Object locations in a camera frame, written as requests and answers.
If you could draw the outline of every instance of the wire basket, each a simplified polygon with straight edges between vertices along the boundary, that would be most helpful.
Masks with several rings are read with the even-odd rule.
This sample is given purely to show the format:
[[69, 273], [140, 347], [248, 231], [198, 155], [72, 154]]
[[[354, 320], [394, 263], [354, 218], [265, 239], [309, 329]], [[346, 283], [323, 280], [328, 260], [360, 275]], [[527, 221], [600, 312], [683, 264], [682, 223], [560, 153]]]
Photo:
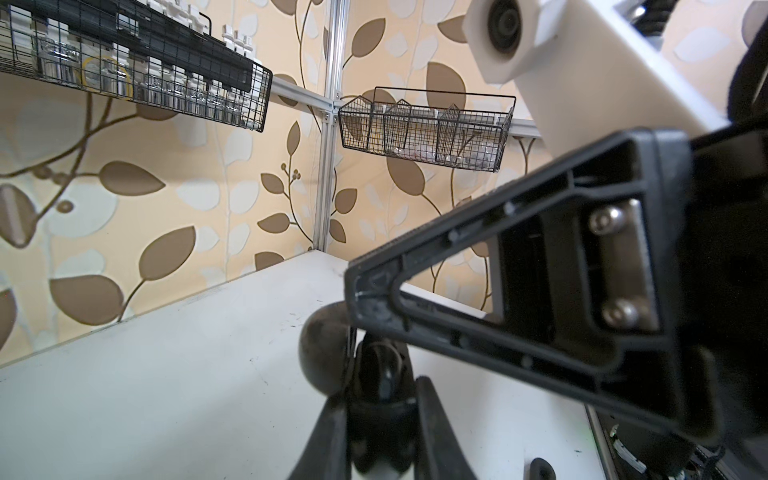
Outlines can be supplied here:
[[355, 97], [339, 109], [344, 148], [386, 157], [465, 170], [498, 171], [504, 155], [516, 97], [509, 112], [461, 110], [412, 105], [404, 99], [380, 101], [382, 90], [456, 95], [455, 92], [376, 87], [373, 99]]
[[1, 72], [264, 129], [272, 71], [253, 61], [250, 38], [210, 36], [210, 19], [185, 0], [0, 5]]

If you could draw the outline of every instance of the white table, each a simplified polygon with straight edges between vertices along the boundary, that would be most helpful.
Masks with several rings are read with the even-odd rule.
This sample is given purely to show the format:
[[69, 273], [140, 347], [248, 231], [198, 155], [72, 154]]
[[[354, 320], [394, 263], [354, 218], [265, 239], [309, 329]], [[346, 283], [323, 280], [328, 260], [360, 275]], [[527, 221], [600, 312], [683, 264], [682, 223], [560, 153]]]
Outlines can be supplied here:
[[[299, 332], [343, 298], [345, 268], [306, 253], [0, 369], [0, 478], [283, 480], [325, 401], [300, 371]], [[411, 357], [481, 480], [522, 479], [537, 456], [559, 480], [604, 478], [583, 405]]]

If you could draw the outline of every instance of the vertical metal post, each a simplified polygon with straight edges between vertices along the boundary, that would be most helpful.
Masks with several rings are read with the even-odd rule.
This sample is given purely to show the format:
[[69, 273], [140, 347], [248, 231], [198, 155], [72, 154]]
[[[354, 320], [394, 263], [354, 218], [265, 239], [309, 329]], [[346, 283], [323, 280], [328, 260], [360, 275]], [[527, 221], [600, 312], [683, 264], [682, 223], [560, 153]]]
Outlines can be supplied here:
[[[341, 67], [344, 62], [346, 26], [349, 20], [349, 0], [331, 0], [330, 28], [328, 31], [328, 58], [326, 59], [326, 97], [332, 101], [341, 98]], [[315, 228], [313, 248], [326, 251], [330, 226], [331, 203], [336, 176], [333, 158], [336, 153], [336, 109], [328, 112], [320, 136], [320, 166], [317, 199], [315, 202]]]

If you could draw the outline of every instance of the table surface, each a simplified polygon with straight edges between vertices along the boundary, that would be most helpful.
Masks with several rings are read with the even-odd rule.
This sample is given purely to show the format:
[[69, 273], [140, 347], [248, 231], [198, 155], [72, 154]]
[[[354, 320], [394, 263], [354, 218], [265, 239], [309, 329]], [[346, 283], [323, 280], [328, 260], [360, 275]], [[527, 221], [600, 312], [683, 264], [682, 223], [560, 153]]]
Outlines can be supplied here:
[[[306, 253], [0, 369], [0, 478], [286, 478], [325, 401], [301, 373], [299, 333], [343, 299], [345, 268]], [[560, 480], [605, 478], [583, 405], [411, 358], [478, 479], [522, 479], [535, 457]]]

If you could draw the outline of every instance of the white tabletop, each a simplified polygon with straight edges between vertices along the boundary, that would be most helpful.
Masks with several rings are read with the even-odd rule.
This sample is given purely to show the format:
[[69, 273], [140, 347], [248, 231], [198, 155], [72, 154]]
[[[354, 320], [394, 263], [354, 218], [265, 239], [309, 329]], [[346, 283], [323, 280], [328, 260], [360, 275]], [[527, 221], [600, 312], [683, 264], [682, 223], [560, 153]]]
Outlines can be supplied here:
[[[299, 368], [299, 333], [343, 299], [345, 268], [306, 253], [0, 369], [0, 478], [286, 478], [325, 401]], [[535, 457], [559, 480], [604, 478], [583, 405], [411, 357], [479, 479], [522, 479]]]

